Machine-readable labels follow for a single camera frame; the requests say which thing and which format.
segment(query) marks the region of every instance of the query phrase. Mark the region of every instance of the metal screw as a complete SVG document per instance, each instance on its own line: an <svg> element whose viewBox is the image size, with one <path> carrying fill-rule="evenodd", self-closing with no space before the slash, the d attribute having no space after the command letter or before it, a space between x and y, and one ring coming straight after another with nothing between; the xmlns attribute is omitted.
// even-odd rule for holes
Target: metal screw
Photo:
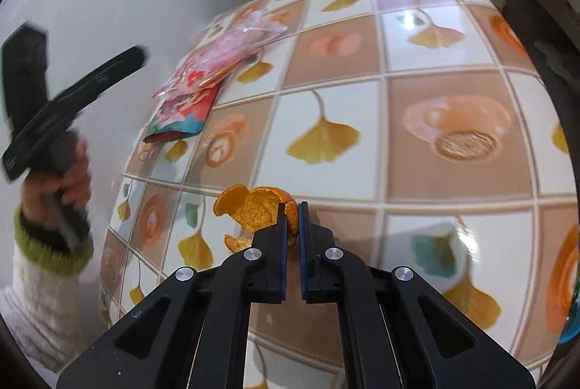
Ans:
<svg viewBox="0 0 580 389"><path fill-rule="evenodd" d="M336 247L330 247L324 252L326 258L329 260L340 260L344 256L344 252Z"/></svg>
<svg viewBox="0 0 580 389"><path fill-rule="evenodd" d="M175 272L175 277L179 281L187 281L193 278L193 270L190 267L181 267Z"/></svg>
<svg viewBox="0 0 580 389"><path fill-rule="evenodd" d="M413 270L407 267L397 268L395 276L401 281L410 281L413 278Z"/></svg>
<svg viewBox="0 0 580 389"><path fill-rule="evenodd" d="M248 249L244 252L244 258L246 260L257 260L262 256L262 250L260 249Z"/></svg>

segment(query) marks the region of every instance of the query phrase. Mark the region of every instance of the hand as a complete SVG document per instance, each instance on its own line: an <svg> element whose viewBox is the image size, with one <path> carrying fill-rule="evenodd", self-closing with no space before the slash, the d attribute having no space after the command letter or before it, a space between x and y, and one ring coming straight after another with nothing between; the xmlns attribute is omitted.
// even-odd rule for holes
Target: hand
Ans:
<svg viewBox="0 0 580 389"><path fill-rule="evenodd" d="M73 204L82 209L91 199L91 174L88 171L89 158L86 154L86 141L76 145L76 163L62 177L56 173L33 171L22 183L21 210L28 222L45 229L56 229L57 224L51 217L43 196L56 192L59 188L65 193L63 205Z"/></svg>

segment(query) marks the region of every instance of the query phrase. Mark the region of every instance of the green sweater cuff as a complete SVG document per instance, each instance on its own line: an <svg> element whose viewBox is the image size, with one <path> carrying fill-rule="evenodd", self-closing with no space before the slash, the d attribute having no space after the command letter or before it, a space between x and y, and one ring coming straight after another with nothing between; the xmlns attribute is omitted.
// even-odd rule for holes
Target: green sweater cuff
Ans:
<svg viewBox="0 0 580 389"><path fill-rule="evenodd" d="M79 274L93 256L93 239L89 234L83 239L74 253L65 255L56 252L44 243L40 243L20 223L20 208L14 213L14 240L26 259L57 276Z"/></svg>

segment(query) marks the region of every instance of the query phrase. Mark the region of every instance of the person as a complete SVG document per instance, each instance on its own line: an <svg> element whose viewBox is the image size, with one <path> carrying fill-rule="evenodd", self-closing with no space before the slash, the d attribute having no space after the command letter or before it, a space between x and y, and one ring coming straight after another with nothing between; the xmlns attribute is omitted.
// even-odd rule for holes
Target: person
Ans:
<svg viewBox="0 0 580 389"><path fill-rule="evenodd" d="M58 189L62 203L76 209L91 199L87 146L62 177L31 171L14 214L12 285L0 291L0 314L28 361L51 387L58 373L86 348L78 307L79 274L93 255L89 234L74 253L56 230L43 196Z"/></svg>

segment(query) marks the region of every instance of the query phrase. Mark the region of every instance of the blue gripper pad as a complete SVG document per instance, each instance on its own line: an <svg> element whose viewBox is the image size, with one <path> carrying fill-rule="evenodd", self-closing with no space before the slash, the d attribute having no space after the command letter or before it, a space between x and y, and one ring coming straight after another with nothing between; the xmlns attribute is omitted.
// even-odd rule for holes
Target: blue gripper pad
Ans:
<svg viewBox="0 0 580 389"><path fill-rule="evenodd" d="M282 300L284 300L286 299L286 270L288 269L286 266L286 249L288 248L286 245L286 241L288 240L288 219L285 216L283 216L281 236L280 247L282 247L282 249L280 250L280 295L282 296Z"/></svg>
<svg viewBox="0 0 580 389"><path fill-rule="evenodd" d="M300 247L300 289L302 300L306 300L308 272L306 269L306 241L309 240L310 219L308 218L308 204L298 205L298 247Z"/></svg>

